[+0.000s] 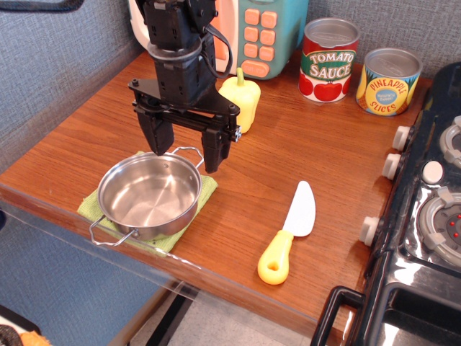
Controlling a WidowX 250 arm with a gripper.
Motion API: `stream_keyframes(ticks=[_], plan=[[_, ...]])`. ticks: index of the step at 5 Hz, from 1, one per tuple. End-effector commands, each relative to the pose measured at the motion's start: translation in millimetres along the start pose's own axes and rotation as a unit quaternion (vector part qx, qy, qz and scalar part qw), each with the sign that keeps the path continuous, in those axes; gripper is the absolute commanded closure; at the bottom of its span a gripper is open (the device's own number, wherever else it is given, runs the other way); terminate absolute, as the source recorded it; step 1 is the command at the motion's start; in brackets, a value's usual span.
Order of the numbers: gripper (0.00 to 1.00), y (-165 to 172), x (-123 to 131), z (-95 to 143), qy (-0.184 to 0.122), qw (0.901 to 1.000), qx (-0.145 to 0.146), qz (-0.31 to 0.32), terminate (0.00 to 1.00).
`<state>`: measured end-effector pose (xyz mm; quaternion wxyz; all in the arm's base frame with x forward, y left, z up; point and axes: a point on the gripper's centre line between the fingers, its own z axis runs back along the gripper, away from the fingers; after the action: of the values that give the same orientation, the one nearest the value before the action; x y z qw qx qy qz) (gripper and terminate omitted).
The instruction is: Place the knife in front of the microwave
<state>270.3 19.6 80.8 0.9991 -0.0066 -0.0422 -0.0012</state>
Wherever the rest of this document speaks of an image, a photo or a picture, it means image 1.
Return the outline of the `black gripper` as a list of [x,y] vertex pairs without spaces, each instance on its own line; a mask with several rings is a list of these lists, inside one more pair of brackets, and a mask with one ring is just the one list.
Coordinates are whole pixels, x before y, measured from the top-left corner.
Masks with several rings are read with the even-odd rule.
[[155,61],[156,78],[132,79],[133,107],[152,152],[164,155],[174,143],[174,125],[202,134],[207,173],[215,173],[238,141],[240,109],[216,89],[212,67],[202,56]]

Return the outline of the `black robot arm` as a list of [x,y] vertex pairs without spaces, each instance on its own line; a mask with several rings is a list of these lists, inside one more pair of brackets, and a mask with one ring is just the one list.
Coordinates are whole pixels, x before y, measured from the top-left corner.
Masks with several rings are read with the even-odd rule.
[[239,107],[215,83],[215,44],[227,39],[212,26],[214,1],[137,1],[148,31],[155,79],[129,83],[133,107],[151,150],[161,156],[174,143],[174,125],[202,135],[205,170],[214,173],[241,136]]

